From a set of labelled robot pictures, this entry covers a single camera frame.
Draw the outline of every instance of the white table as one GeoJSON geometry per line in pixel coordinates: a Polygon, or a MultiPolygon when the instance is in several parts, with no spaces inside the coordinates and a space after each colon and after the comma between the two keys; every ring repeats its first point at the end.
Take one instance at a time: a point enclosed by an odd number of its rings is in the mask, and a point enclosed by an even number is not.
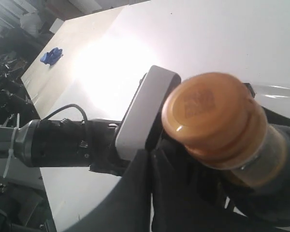
{"type": "MultiPolygon", "coordinates": [[[[97,43],[77,53],[78,76],[51,111],[76,103],[90,118],[120,120],[153,64],[182,79],[219,71],[290,86],[290,0],[152,0],[123,9],[97,43]]],[[[56,119],[63,117],[81,119],[73,110],[56,119]]],[[[118,181],[87,170],[41,169],[58,232],[85,216],[118,181]]]]}

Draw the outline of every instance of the bottle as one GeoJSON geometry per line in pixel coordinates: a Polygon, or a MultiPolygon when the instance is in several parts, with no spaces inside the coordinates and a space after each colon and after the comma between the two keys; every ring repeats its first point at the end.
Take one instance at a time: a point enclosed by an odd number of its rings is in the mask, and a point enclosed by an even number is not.
{"type": "Polygon", "coordinates": [[[180,84],[162,109],[165,131],[221,182],[246,216],[290,228],[290,127],[268,124],[237,78],[205,73],[180,84]]]}

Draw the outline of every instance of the black cable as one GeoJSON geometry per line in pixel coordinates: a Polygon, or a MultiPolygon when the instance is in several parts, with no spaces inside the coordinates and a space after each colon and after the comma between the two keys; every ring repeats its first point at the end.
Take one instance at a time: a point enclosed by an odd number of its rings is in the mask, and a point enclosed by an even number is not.
{"type": "Polygon", "coordinates": [[[87,115],[86,115],[85,111],[79,105],[77,105],[77,104],[69,104],[69,105],[63,106],[63,107],[55,110],[54,112],[52,112],[50,115],[46,116],[43,120],[48,120],[52,116],[58,114],[59,112],[65,110],[65,109],[68,109],[68,108],[76,108],[82,114],[83,119],[84,119],[84,125],[85,125],[85,137],[86,137],[86,140],[87,140],[87,143],[88,143],[89,152],[91,153],[91,151],[92,151],[91,131],[89,130],[88,118],[87,118],[87,115]]]}

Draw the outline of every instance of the blue glove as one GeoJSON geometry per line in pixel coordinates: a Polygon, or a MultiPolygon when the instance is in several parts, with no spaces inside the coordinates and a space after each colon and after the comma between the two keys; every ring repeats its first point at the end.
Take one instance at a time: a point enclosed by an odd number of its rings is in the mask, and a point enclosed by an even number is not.
{"type": "Polygon", "coordinates": [[[63,56],[62,54],[62,49],[59,49],[57,47],[53,48],[50,52],[46,52],[41,58],[40,62],[44,64],[50,64],[53,65],[55,64],[61,57],[63,56]]]}

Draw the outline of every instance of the orange bottle cap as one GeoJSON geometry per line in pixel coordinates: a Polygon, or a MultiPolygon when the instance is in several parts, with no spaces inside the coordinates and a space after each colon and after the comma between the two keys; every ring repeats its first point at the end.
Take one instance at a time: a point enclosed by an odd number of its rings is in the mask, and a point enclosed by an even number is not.
{"type": "Polygon", "coordinates": [[[250,153],[257,149],[266,132],[264,112],[249,90],[237,78],[218,72],[180,84],[163,106],[162,123],[192,156],[221,169],[247,159],[247,152],[240,152],[240,159],[234,156],[243,147],[250,153]]]}

